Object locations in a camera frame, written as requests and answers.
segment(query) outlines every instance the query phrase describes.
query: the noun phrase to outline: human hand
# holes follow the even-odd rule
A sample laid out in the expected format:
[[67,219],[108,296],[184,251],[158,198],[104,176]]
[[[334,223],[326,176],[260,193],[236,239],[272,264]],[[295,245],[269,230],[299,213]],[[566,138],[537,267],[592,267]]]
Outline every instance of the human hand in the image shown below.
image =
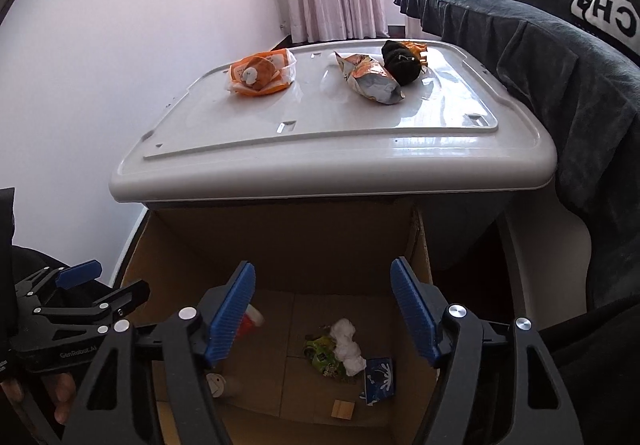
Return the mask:
[[[44,384],[47,392],[49,393],[49,397],[56,408],[54,413],[56,421],[59,424],[64,425],[69,417],[71,406],[76,399],[76,383],[74,381],[74,377],[69,373],[49,375],[42,377],[42,383]],[[2,386],[2,390],[8,400],[14,408],[18,409],[24,399],[24,391],[20,382],[15,380],[15,378],[10,378],[9,380],[1,382],[0,385]],[[23,411],[17,412],[22,417]]]

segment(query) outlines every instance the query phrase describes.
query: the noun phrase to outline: chip bag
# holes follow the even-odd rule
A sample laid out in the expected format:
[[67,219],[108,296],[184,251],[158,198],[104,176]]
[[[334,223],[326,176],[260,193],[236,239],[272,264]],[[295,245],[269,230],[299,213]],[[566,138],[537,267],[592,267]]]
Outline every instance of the chip bag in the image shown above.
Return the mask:
[[256,53],[229,67],[229,91],[262,96],[287,89],[296,79],[296,57],[287,49]]
[[343,58],[336,53],[335,59],[347,84],[358,94],[385,105],[397,104],[404,98],[400,84],[380,62],[369,55],[350,55]]

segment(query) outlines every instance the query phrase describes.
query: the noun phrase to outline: small wooden square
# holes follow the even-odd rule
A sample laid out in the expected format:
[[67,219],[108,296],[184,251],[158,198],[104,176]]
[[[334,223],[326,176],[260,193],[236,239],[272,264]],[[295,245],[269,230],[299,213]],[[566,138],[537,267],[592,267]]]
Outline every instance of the small wooden square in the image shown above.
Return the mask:
[[350,420],[353,416],[353,409],[356,404],[352,401],[335,400],[334,409],[331,411],[331,416],[334,418],[340,418],[343,420]]

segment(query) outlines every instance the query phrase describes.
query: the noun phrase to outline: white plastic lid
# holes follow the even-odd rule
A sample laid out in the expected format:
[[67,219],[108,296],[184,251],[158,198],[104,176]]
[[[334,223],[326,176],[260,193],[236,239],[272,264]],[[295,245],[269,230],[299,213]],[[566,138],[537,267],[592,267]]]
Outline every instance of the white plastic lid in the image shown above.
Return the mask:
[[477,60],[427,41],[429,68],[382,105],[352,91],[340,55],[382,62],[383,40],[293,49],[296,81],[250,98],[227,66],[196,81],[111,180],[119,201],[505,190],[544,186],[550,136]]

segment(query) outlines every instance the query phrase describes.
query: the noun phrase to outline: white crumpled tissue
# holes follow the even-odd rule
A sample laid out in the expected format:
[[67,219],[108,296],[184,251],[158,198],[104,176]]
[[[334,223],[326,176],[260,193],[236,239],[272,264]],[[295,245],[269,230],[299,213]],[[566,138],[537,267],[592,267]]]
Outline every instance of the white crumpled tissue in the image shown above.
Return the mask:
[[329,332],[335,340],[335,358],[342,362],[348,377],[354,377],[367,367],[367,361],[360,354],[360,346],[353,341],[355,332],[356,328],[349,319],[338,320]]

